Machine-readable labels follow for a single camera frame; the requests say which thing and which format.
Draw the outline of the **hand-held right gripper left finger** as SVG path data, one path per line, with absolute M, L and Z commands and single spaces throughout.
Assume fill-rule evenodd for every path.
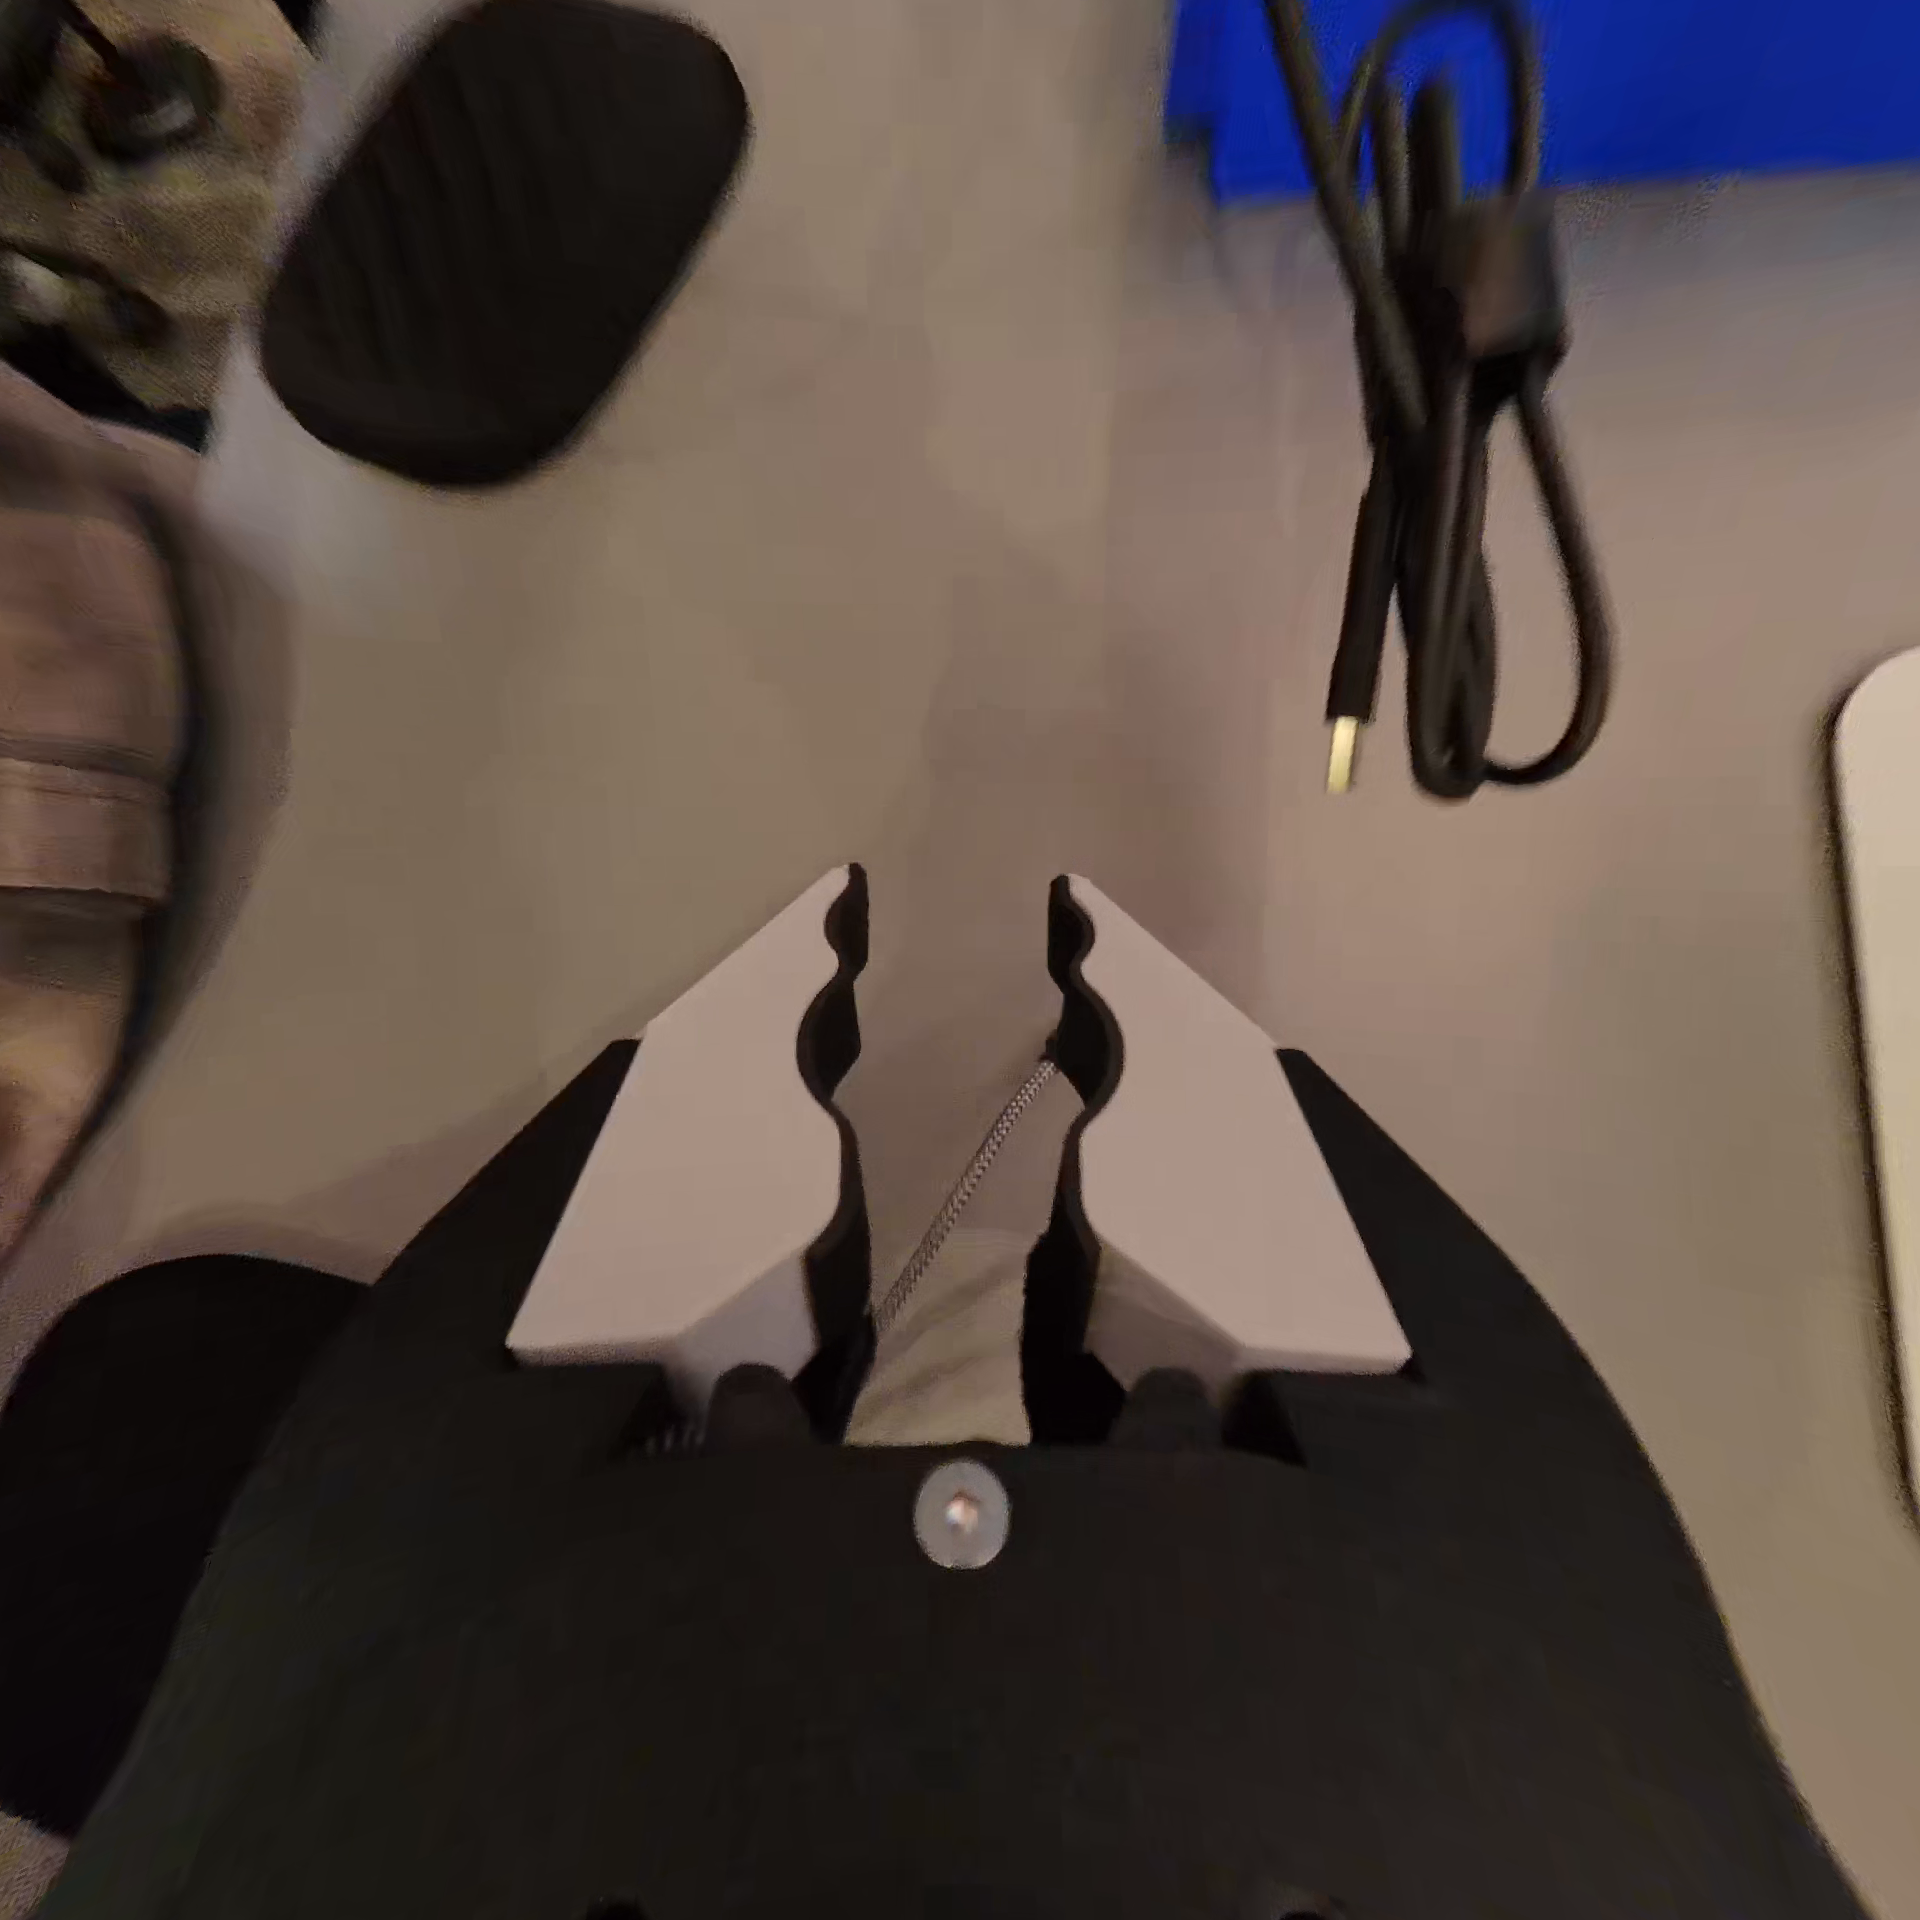
M 695 1413 L 757 1365 L 837 1442 L 874 1359 L 859 1142 L 868 879 L 849 862 L 762 925 L 636 1037 L 505 1350 L 649 1362 Z

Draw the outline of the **wooden book stand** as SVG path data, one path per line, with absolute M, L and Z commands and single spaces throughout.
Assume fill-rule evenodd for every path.
M 1828 787 L 1904 1498 L 1918 1507 L 1918 649 L 1840 706 Z

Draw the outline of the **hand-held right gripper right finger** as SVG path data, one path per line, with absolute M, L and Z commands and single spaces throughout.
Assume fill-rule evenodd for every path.
M 1100 1442 L 1156 1370 L 1390 1378 L 1410 1338 L 1278 1042 L 1090 879 L 1059 876 L 1052 1061 L 1079 1093 L 1022 1291 L 1032 1442 Z

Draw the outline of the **black textured pad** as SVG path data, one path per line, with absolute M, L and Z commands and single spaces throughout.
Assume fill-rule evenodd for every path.
M 280 252 L 259 317 L 267 388 L 381 473 L 531 476 L 675 300 L 753 132 L 733 55 L 682 17 L 452 13 Z
M 68 1307 L 4 1401 L 4 1811 L 77 1838 L 305 1375 L 365 1292 L 180 1257 Z

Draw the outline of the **blue plastic bin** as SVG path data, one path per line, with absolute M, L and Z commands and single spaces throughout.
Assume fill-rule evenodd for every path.
M 1526 3 L 1553 185 L 1918 164 L 1918 3 Z M 1214 207 L 1303 200 L 1261 3 L 1174 3 L 1164 135 Z

